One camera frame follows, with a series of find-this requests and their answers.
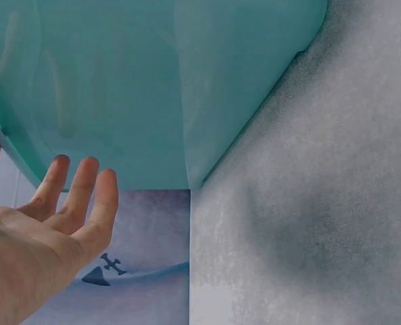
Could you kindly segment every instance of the teal plastic basin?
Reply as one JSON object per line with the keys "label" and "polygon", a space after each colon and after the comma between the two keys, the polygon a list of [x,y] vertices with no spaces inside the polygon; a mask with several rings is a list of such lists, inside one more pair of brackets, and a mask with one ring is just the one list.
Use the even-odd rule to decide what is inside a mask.
{"label": "teal plastic basin", "polygon": [[0,143],[38,185],[94,156],[122,190],[197,188],[327,0],[0,0]]}

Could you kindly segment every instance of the hand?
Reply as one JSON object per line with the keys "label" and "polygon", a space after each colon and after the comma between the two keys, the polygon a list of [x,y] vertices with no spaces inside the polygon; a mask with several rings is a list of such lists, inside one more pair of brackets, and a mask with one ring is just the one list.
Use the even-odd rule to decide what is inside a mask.
{"label": "hand", "polygon": [[[97,177],[97,160],[83,160],[57,213],[69,164],[68,157],[57,157],[28,204],[0,207],[0,325],[25,320],[110,243],[118,209],[114,171]],[[85,223],[95,184],[95,203]]]}

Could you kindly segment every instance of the black triangle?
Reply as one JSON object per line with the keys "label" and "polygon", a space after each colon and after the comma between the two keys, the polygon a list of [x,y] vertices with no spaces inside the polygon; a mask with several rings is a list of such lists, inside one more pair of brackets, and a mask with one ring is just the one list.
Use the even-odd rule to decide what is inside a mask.
{"label": "black triangle", "polygon": [[99,266],[86,274],[81,280],[83,282],[96,284],[98,286],[110,286],[110,283],[104,279],[103,271]]}

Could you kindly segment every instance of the printed symbol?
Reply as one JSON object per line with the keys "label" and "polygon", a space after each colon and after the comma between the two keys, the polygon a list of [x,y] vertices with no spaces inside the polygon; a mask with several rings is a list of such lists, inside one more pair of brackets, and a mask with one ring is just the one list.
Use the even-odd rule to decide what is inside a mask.
{"label": "printed symbol", "polygon": [[98,286],[110,286],[103,276],[103,271],[101,267],[97,266],[95,269],[90,271],[87,275],[85,275],[82,279],[83,282],[96,284]]}
{"label": "printed symbol", "polygon": [[121,261],[119,261],[118,259],[115,259],[114,261],[111,261],[111,260],[108,258],[107,253],[104,253],[103,255],[101,255],[101,258],[107,262],[107,265],[104,266],[105,269],[110,269],[110,268],[112,268],[112,269],[114,269],[115,271],[118,272],[118,275],[119,275],[119,276],[122,276],[123,274],[126,274],[126,273],[127,273],[127,271],[124,271],[123,269],[120,269],[120,268],[117,266],[118,264],[121,264]]}

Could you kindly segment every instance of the gray speckled wall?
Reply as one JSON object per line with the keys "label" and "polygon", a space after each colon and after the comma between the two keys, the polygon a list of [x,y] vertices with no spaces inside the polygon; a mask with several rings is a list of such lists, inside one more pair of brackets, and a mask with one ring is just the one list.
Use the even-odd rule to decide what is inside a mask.
{"label": "gray speckled wall", "polygon": [[401,0],[332,0],[192,197],[191,325],[401,324]]}

